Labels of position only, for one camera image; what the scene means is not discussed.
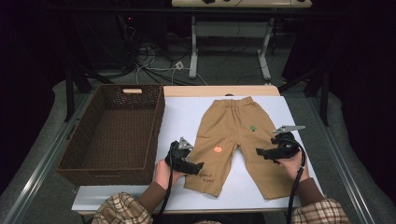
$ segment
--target orange sticker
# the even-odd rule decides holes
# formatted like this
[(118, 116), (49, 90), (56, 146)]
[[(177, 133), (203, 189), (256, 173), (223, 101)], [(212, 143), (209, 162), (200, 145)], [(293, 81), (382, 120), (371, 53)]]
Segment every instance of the orange sticker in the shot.
[(221, 147), (215, 147), (215, 152), (221, 152)]

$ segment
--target white table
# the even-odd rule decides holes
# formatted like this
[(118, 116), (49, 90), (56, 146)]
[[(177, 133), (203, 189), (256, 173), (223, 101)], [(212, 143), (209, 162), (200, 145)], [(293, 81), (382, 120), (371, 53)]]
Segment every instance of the white table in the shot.
[[(259, 8), (308, 8), (312, 6), (310, 0), (216, 0), (206, 4), (203, 0), (172, 0), (173, 7), (259, 7)], [(271, 75), (265, 60), (265, 52), (273, 31), (275, 19), (268, 22), (232, 22), (232, 21), (197, 21), (191, 18), (191, 63), (190, 78), (196, 78), (198, 64), (197, 36), (228, 36), (228, 37), (262, 37), (262, 47), (257, 55), (262, 69), (262, 75), (270, 83)]]
[[(203, 90), (214, 90), (216, 87), (202, 87)], [(233, 87), (219, 87), (219, 92), (231, 91)], [(252, 89), (271, 89), (273, 87), (252, 87)], [(165, 94), (165, 111), (160, 131), (157, 161), (165, 158), (170, 144), (183, 136), (194, 144), (202, 115), (215, 99), (241, 99), (240, 96), (206, 96), (206, 97), (169, 97)], [(276, 127), (295, 125), (288, 105), (282, 96), (252, 96), (269, 114)], [(296, 140), (303, 145), (298, 132), (293, 132)], [(317, 181), (316, 174), (308, 162), (309, 172)], [(242, 154), (237, 150), (233, 156), (232, 168), (218, 198), (194, 190), (184, 189), (184, 178), (172, 188), (172, 194), (166, 205), (165, 214), (177, 213), (218, 213), (218, 212), (251, 212), (287, 209), (289, 198), (265, 200), (246, 170)], [(82, 215), (93, 214), (112, 194), (125, 191), (138, 197), (147, 186), (81, 186), (73, 203), (72, 210)], [(298, 197), (294, 206), (299, 206)]]

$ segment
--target green sticker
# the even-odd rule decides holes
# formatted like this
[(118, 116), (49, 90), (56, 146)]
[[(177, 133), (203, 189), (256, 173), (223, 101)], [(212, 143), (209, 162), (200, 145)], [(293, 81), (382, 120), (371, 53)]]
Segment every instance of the green sticker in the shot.
[(253, 132), (256, 132), (257, 128), (254, 125), (250, 125), (250, 130), (253, 131)]

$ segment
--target dark curtain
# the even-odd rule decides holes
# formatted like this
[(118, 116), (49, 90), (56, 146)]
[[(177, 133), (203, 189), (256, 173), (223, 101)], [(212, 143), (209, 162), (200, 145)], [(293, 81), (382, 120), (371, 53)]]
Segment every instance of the dark curtain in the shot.
[[(313, 2), (312, 10), (336, 8), (347, 15), (333, 21), (306, 20), (283, 77), (293, 80), (318, 66), (329, 65), (330, 92), (342, 102), (350, 145), (375, 183), (396, 204), (392, 166), (396, 157), (392, 144), (396, 139), (396, 3)], [(343, 45), (335, 49), (334, 40)], [(329, 52), (336, 52), (336, 57), (323, 63)], [(319, 88), (319, 80), (320, 74), (311, 77), (308, 87)]]
[(36, 1), (0, 6), (0, 193), (29, 153), (54, 102), (64, 66), (49, 45)]

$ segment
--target basket handle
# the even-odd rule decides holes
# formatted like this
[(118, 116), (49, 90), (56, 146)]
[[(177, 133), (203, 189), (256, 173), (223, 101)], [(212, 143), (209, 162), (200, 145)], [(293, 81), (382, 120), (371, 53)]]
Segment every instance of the basket handle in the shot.
[(142, 94), (142, 89), (122, 89), (125, 94)]
[(95, 178), (119, 178), (121, 175), (96, 175)]

